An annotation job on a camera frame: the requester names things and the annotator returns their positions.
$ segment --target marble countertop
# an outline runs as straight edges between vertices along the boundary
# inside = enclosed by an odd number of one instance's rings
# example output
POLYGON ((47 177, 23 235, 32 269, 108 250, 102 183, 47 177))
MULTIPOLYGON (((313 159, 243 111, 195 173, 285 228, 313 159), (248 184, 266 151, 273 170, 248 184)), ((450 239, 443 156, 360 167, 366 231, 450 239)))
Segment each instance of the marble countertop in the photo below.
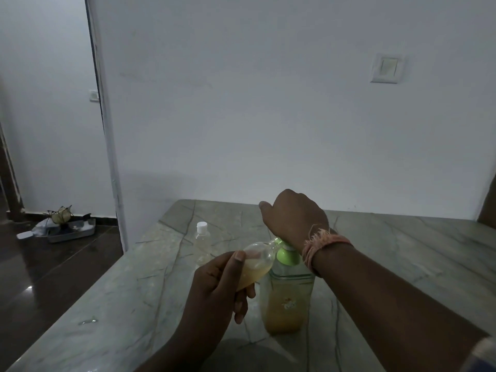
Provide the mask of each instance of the marble countertop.
MULTIPOLYGON (((496 334, 496 230, 472 221, 326 211, 356 248, 496 334)), ((172 335, 188 295, 197 222, 212 254, 269 241, 258 207, 181 200, 101 277, 9 371, 133 371, 172 335)), ((381 371, 382 366, 319 278, 300 332, 269 336, 257 298, 231 322, 202 370, 381 371)))

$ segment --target dark tile floor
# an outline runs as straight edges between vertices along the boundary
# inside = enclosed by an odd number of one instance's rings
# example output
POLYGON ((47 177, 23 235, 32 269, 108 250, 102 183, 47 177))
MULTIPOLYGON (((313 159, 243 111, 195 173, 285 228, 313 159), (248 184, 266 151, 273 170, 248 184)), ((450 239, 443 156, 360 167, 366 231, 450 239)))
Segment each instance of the dark tile floor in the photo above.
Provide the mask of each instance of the dark tile floor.
POLYGON ((0 371, 14 363, 122 256, 117 227, 59 244, 18 240, 34 223, 10 223, 0 193, 0 371))

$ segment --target hand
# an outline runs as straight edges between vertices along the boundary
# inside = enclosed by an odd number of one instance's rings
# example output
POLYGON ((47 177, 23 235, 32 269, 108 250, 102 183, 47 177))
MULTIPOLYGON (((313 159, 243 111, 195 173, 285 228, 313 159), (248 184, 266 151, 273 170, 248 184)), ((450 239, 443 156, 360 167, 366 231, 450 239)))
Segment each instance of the hand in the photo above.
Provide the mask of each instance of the hand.
POLYGON ((201 364, 215 350, 231 322, 241 324, 255 286, 236 292, 246 254, 228 252, 196 269, 183 317, 169 342, 189 365, 201 364))
POLYGON ((336 233, 329 227, 326 213, 303 193, 286 189, 274 205, 262 201, 258 206, 269 230, 300 253, 305 241, 320 229, 336 233))

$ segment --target fingernail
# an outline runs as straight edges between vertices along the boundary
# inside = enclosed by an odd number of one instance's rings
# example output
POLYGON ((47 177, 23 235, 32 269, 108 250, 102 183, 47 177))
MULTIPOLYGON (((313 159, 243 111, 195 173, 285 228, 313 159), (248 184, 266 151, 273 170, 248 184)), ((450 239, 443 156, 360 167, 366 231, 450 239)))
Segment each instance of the fingernail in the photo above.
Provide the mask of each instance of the fingernail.
POLYGON ((238 260, 239 262, 245 261, 246 253, 244 253, 242 250, 237 250, 234 252, 234 259, 238 260))

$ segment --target switch plate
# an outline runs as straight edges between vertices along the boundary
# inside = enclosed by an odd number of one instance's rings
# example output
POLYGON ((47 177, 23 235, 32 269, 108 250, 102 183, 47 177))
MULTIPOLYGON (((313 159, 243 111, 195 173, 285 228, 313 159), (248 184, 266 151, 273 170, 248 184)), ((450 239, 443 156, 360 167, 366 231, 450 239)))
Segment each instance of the switch plate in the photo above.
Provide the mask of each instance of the switch plate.
POLYGON ((403 74, 405 56, 378 53, 372 63, 371 82, 398 83, 403 74))
POLYGON ((90 102, 99 102, 100 101, 100 94, 98 93, 98 90, 90 90, 90 102))

